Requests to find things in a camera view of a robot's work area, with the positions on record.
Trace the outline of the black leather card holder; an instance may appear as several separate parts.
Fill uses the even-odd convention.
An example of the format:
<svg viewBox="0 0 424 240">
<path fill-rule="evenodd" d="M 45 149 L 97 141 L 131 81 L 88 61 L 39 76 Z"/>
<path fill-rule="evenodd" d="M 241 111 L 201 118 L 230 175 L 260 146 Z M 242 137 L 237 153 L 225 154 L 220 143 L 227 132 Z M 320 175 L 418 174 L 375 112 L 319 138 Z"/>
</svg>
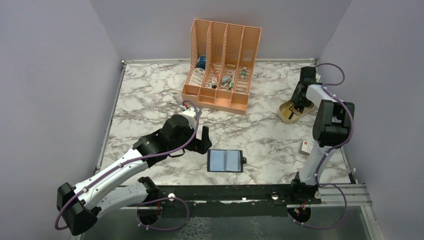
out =
<svg viewBox="0 0 424 240">
<path fill-rule="evenodd" d="M 242 150 L 209 149 L 207 152 L 208 172 L 242 173 L 246 163 Z"/>
</svg>

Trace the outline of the black credit card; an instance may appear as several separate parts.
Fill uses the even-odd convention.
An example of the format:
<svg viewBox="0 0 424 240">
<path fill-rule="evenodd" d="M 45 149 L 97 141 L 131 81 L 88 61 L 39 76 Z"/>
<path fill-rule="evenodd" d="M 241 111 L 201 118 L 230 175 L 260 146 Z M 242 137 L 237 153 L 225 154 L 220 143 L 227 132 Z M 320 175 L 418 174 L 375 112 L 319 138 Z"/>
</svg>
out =
<svg viewBox="0 0 424 240">
<path fill-rule="evenodd" d="M 289 120 L 294 120 L 303 116 L 305 107 L 301 105 L 291 104 L 285 111 L 285 117 Z"/>
</svg>

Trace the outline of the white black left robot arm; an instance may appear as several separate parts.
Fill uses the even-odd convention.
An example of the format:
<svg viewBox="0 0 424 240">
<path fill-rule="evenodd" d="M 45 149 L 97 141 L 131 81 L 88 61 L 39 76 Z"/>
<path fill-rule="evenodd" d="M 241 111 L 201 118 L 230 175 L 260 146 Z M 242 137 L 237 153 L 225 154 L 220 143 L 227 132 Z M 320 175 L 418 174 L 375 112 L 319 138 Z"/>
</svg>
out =
<svg viewBox="0 0 424 240">
<path fill-rule="evenodd" d="M 199 118 L 200 113 L 191 108 L 174 114 L 162 128 L 141 136 L 104 170 L 75 185 L 63 183 L 57 189 L 55 229 L 68 229 L 78 236 L 111 211 L 137 203 L 147 206 L 155 203 L 159 188 L 149 177 L 141 177 L 127 187 L 120 187 L 121 184 L 167 158 L 175 158 L 175 152 L 205 154 L 212 142 L 206 126 L 202 128 L 202 137 L 196 137 Z"/>
</svg>

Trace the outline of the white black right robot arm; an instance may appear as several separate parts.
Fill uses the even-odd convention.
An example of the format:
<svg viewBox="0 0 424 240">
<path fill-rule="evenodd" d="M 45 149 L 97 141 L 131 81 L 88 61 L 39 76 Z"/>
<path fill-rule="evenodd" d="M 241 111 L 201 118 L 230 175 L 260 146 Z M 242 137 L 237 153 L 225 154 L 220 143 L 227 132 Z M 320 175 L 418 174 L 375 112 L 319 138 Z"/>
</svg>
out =
<svg viewBox="0 0 424 240">
<path fill-rule="evenodd" d="M 315 196 L 320 186 L 320 177 L 333 151 L 349 142 L 354 129 L 355 105 L 331 94 L 324 84 L 317 81 L 316 74 L 314 66 L 302 67 L 290 99 L 289 119 L 306 113 L 309 107 L 318 108 L 312 127 L 312 150 L 288 190 L 289 199 L 296 204 Z"/>
</svg>

